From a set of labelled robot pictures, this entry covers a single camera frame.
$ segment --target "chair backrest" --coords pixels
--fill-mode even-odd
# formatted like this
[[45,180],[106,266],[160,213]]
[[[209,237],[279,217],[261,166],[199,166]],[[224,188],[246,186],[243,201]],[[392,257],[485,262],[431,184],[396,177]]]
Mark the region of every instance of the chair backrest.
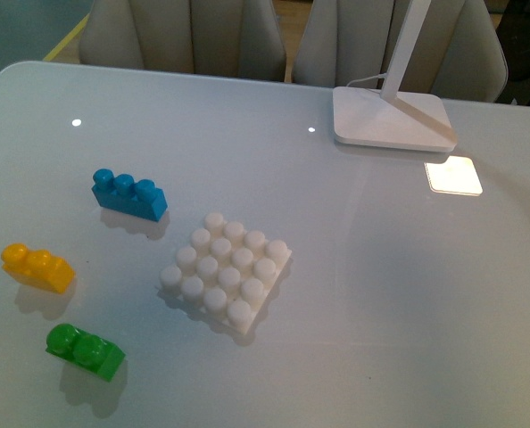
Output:
[[[410,0],[315,0],[293,82],[345,86],[387,70]],[[432,0],[401,90],[494,101],[507,79],[484,0]],[[377,87],[377,81],[362,87]]]
[[81,63],[279,80],[286,52],[271,0],[95,0]]

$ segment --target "white desk lamp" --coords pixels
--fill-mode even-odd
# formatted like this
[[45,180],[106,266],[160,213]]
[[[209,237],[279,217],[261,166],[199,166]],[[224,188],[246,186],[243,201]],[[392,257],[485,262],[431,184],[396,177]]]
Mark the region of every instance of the white desk lamp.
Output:
[[451,152],[458,140],[442,100],[435,95],[398,92],[431,0],[412,0],[382,90],[336,87],[336,140],[427,152]]

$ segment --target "glossy table surface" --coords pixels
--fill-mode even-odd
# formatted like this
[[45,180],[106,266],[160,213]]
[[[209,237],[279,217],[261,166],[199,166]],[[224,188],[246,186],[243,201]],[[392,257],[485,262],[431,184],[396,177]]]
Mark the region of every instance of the glossy table surface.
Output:
[[[0,253],[47,248],[77,280],[0,260],[0,426],[530,426],[530,108],[445,107],[479,196],[431,191],[441,155],[335,143],[325,88],[4,70]],[[101,209],[99,168],[151,178],[169,214]],[[158,290],[215,210],[293,251],[246,337]],[[111,383],[45,353],[62,322],[126,352]]]

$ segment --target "building block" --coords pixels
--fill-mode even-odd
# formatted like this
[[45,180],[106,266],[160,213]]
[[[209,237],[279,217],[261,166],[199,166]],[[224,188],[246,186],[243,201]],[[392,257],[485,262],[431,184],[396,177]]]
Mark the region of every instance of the building block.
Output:
[[46,352],[88,370],[110,382],[126,357],[114,343],[71,324],[59,324],[49,332]]
[[164,192],[152,180],[134,183],[132,176],[120,174],[115,178],[109,169],[97,170],[93,180],[93,193],[103,208],[152,221],[159,221],[168,208]]
[[283,241],[212,212],[162,270],[161,288],[246,334],[290,257]]
[[61,257],[48,250],[31,251],[24,243],[12,243],[1,253],[2,269],[17,282],[64,293],[75,271]]

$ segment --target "green toy block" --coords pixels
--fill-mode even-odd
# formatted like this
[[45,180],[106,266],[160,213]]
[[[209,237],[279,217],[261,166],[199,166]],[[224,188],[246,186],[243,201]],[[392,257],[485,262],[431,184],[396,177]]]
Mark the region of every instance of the green toy block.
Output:
[[46,352],[110,382],[125,354],[114,343],[70,324],[59,324],[47,335]]

